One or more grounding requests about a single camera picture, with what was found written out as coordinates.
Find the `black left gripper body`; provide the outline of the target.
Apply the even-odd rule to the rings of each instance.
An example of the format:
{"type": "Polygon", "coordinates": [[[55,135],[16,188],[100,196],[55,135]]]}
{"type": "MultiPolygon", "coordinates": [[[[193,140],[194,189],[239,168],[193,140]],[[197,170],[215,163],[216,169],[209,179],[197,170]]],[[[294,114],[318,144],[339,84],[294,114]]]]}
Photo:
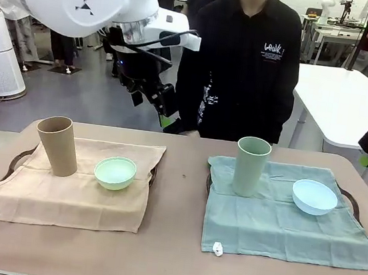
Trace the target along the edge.
{"type": "Polygon", "coordinates": [[[158,103],[159,91],[164,86],[174,87],[160,79],[161,72],[172,67],[169,47],[135,52],[125,44],[122,30],[118,27],[109,28],[107,41],[117,53],[119,78],[130,94],[140,91],[149,102],[158,103]]]}

